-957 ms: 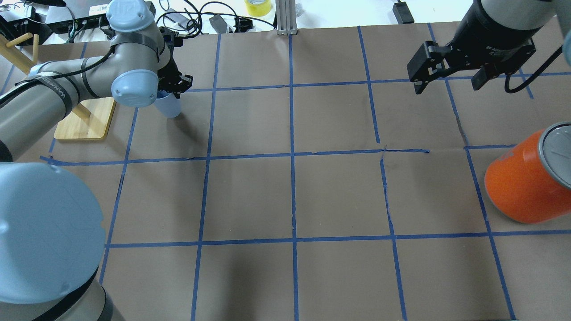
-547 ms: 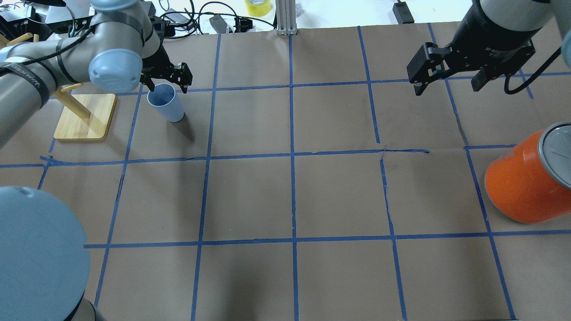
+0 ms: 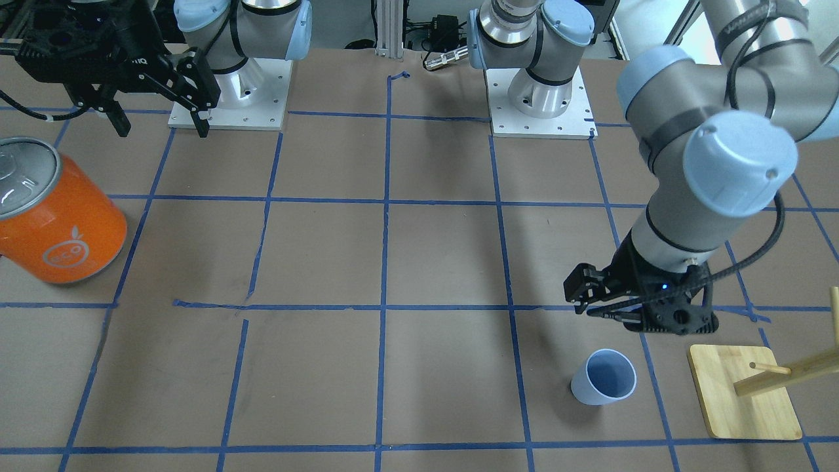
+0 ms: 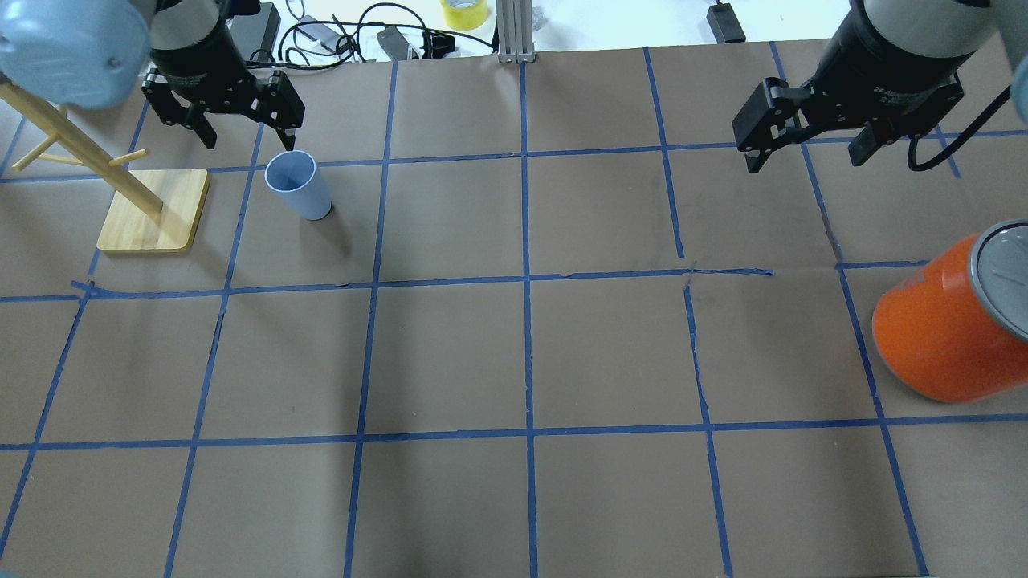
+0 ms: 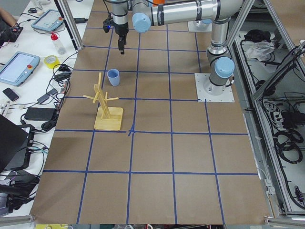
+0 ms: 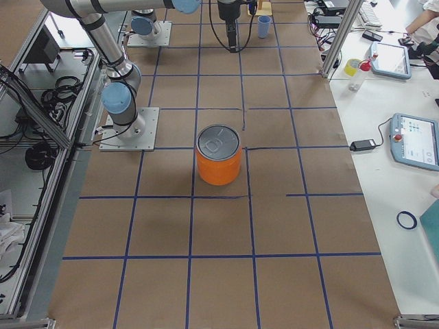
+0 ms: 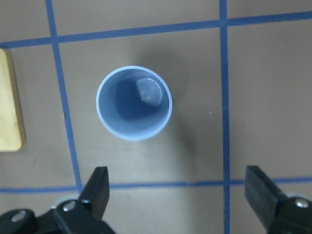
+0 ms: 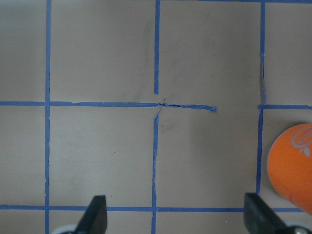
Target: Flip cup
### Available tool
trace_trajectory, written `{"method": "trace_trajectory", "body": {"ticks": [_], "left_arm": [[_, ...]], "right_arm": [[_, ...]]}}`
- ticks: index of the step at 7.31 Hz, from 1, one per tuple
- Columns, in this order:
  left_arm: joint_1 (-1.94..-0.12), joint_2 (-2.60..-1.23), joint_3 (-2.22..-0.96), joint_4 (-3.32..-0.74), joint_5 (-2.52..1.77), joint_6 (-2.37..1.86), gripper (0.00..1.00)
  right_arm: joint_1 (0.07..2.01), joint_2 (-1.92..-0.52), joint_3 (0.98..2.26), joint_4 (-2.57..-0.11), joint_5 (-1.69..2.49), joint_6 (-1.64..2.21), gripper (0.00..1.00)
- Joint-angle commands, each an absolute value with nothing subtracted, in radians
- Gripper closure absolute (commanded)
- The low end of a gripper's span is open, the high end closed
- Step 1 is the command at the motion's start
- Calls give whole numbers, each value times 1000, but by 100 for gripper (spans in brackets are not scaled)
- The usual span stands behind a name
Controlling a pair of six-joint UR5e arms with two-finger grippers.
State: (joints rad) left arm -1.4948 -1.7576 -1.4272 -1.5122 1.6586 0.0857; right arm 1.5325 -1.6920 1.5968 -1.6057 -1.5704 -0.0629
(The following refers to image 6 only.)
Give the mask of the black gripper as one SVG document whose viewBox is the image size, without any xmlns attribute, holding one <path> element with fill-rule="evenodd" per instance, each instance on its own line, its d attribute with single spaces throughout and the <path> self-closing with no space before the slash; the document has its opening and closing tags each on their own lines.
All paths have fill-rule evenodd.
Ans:
<svg viewBox="0 0 439 329">
<path fill-rule="evenodd" d="M 241 15 L 241 6 L 248 6 L 251 15 L 250 24 L 257 12 L 257 1 L 217 1 L 219 17 L 225 22 L 226 35 L 228 39 L 227 50 L 229 52 L 240 52 L 244 50 L 251 37 L 251 27 L 249 28 L 248 38 L 244 46 L 237 46 L 237 19 Z"/>
</svg>

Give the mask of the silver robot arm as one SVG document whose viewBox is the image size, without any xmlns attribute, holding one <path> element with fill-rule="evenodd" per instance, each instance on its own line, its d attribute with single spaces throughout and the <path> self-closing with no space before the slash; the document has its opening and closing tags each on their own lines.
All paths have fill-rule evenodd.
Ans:
<svg viewBox="0 0 439 329">
<path fill-rule="evenodd" d="M 161 33 L 161 25 L 154 9 L 132 10 L 130 26 L 143 40 L 154 40 Z"/>
<path fill-rule="evenodd" d="M 131 62 L 106 24 L 105 14 L 118 11 L 174 9 L 192 14 L 200 1 L 43 1 L 50 12 L 77 19 L 106 65 L 109 85 L 102 91 L 102 103 L 113 122 L 115 137 L 123 141 L 140 138 L 145 120 L 136 105 L 141 72 Z"/>
</svg>

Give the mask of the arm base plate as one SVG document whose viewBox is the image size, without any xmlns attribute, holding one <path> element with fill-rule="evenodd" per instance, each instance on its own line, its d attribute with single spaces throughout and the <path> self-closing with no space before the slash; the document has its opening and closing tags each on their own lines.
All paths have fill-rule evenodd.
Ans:
<svg viewBox="0 0 439 329">
<path fill-rule="evenodd" d="M 100 151 L 154 151 L 158 127 L 159 108 L 138 108 L 136 121 L 125 131 L 124 127 L 114 125 L 110 115 L 106 125 L 112 128 L 104 130 L 99 142 Z"/>
<path fill-rule="evenodd" d="M 171 21 L 131 20 L 128 47 L 166 47 L 171 35 Z"/>
</svg>

